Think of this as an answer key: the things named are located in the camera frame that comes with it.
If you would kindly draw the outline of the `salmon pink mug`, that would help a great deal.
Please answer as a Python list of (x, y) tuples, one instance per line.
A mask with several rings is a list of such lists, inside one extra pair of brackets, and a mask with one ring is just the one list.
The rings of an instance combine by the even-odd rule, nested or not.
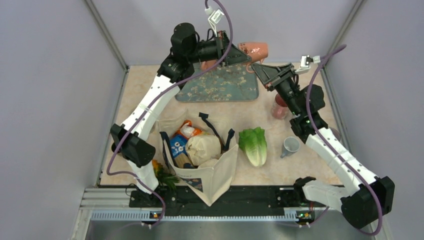
[(251, 58), (249, 63), (258, 61), (262, 63), (269, 56), (269, 47), (266, 42), (241, 42), (238, 48)]
[(202, 72), (205, 72), (206, 70), (210, 69), (210, 71), (213, 71), (217, 68), (217, 60), (208, 60), (208, 61), (202, 61), (200, 64), (200, 69)]

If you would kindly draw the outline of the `cream canvas tote bag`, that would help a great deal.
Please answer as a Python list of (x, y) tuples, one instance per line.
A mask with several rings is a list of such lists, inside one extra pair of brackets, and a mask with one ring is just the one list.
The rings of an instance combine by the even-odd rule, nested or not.
[[(194, 164), (193, 168), (178, 167), (172, 152), (178, 147), (171, 143), (173, 135), (190, 120), (194, 127), (216, 135), (222, 141), (219, 154), (205, 163)], [(235, 178), (238, 150), (233, 122), (229, 117), (186, 110), (183, 114), (169, 119), (159, 120), (157, 127), (160, 134), (161, 153), (166, 167), (185, 183), (207, 206), (211, 206), (221, 195), (229, 190)]]

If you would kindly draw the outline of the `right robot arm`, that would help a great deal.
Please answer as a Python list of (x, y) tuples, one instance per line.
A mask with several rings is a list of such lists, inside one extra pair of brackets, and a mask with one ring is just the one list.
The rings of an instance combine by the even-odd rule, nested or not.
[(378, 177), (361, 164), (337, 140), (319, 115), (326, 104), (323, 88), (314, 83), (301, 89), (295, 82), (295, 69), (253, 63), (251, 68), (268, 91), (276, 91), (293, 114), (289, 121), (293, 133), (314, 150), (337, 175), (343, 186), (323, 183), (313, 177), (295, 181), (293, 200), (299, 206), (311, 201), (342, 213), (354, 228), (361, 229), (392, 211), (395, 184)]

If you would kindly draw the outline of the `mauve purple mug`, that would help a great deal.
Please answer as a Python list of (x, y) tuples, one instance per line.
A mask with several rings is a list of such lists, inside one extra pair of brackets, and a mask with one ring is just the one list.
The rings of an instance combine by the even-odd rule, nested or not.
[(328, 128), (331, 130), (331, 132), (333, 133), (335, 138), (340, 142), (341, 141), (341, 135), (340, 135), (339, 131), (334, 127), (329, 126)]

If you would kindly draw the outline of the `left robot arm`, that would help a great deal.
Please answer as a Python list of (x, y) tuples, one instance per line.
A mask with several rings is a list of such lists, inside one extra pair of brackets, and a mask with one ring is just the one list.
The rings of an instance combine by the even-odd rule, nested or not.
[(232, 36), (219, 31), (212, 39), (201, 40), (188, 22), (178, 24), (170, 38), (169, 55), (159, 66), (153, 82), (135, 110), (121, 124), (113, 124), (110, 134), (114, 154), (121, 154), (137, 180), (141, 200), (149, 207), (160, 202), (159, 181), (152, 160), (156, 153), (147, 139), (154, 123), (169, 101), (188, 81), (221, 66), (248, 63), (252, 58), (232, 43)]

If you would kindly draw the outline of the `white ceramic mug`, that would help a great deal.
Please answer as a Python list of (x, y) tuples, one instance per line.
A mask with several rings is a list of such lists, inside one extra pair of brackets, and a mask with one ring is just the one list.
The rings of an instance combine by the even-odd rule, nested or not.
[(285, 158), (297, 153), (300, 149), (300, 142), (296, 137), (290, 136), (287, 137), (282, 144), (282, 153), (281, 158)]

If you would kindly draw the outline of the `pink patterned mug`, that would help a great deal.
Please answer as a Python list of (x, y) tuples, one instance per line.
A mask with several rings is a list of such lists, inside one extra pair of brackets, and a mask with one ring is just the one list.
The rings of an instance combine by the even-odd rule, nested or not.
[(278, 120), (285, 119), (289, 113), (289, 108), (281, 96), (277, 93), (271, 108), (271, 115)]

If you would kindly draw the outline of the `cream dragon print mug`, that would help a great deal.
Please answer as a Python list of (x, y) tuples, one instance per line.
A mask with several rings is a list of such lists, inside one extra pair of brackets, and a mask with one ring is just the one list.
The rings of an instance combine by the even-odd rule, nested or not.
[(151, 121), (151, 124), (150, 124), (151, 125), (151, 128), (150, 128), (149, 133), (152, 134), (155, 131), (155, 129), (156, 129), (157, 117), (151, 116), (150, 117), (150, 121)]

